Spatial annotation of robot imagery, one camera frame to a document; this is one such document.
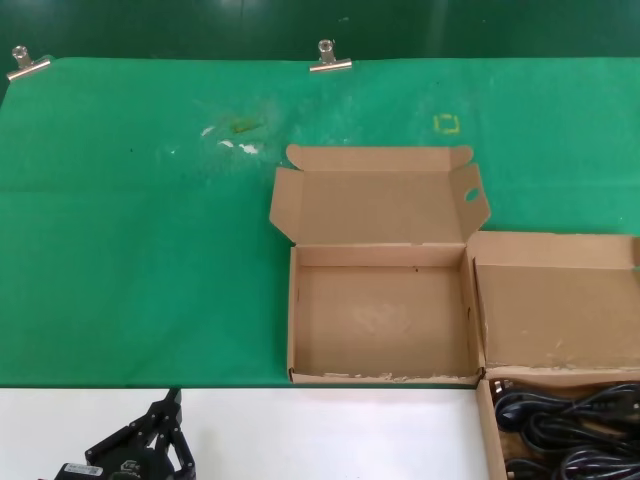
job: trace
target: cardboard box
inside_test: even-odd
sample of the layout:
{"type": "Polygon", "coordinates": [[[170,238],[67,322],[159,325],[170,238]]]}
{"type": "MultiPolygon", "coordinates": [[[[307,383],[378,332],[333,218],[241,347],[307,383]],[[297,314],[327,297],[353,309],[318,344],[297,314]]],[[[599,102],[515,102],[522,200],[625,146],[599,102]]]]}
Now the cardboard box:
{"type": "Polygon", "coordinates": [[[640,381],[640,239],[479,232],[475,262],[486,375],[477,398],[492,480],[529,456],[498,431],[491,385],[548,389],[640,381]]]}
{"type": "Polygon", "coordinates": [[[483,355],[466,242],[489,207],[472,151],[299,147],[271,222],[296,243],[295,383],[477,383],[483,355]]]}

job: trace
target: box hole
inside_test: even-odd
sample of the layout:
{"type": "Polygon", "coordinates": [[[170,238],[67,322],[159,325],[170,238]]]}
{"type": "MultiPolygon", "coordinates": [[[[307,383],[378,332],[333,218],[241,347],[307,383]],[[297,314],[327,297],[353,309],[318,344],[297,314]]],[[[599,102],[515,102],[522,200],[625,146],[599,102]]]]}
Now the box hole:
{"type": "Polygon", "coordinates": [[[477,188],[472,188],[471,190],[469,190],[467,192],[467,194],[464,196],[464,199],[467,202],[473,202],[476,198],[478,198],[478,195],[480,194],[480,191],[477,188]]]}

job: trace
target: power cord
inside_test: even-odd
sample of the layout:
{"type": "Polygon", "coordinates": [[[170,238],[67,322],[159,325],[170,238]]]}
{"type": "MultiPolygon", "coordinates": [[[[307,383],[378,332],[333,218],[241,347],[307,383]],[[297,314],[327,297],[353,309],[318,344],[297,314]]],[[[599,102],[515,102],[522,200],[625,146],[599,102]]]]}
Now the power cord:
{"type": "Polygon", "coordinates": [[[640,480],[640,383],[568,399],[499,382],[498,427],[538,460],[509,459],[517,480],[640,480]]]}

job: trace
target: cardboard box lid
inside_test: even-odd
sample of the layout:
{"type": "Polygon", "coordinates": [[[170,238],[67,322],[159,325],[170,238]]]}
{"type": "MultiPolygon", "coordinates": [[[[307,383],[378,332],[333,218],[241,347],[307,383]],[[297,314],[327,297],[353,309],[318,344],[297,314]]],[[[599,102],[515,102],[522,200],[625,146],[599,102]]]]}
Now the cardboard box lid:
{"type": "Polygon", "coordinates": [[[469,147],[300,147],[271,222],[304,245],[465,243],[489,217],[469,147]]]}
{"type": "Polygon", "coordinates": [[[640,238],[479,232],[488,369],[640,368],[640,238]]]}

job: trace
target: white surface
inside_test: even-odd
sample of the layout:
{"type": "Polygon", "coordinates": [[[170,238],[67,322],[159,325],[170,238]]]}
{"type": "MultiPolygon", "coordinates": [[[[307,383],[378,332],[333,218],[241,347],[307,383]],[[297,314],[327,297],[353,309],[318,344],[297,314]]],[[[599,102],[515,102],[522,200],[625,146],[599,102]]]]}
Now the white surface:
{"type": "MultiPolygon", "coordinates": [[[[166,390],[0,390],[0,478],[53,480],[166,390]]],[[[198,480],[486,480],[474,392],[183,390],[198,480]]]]}

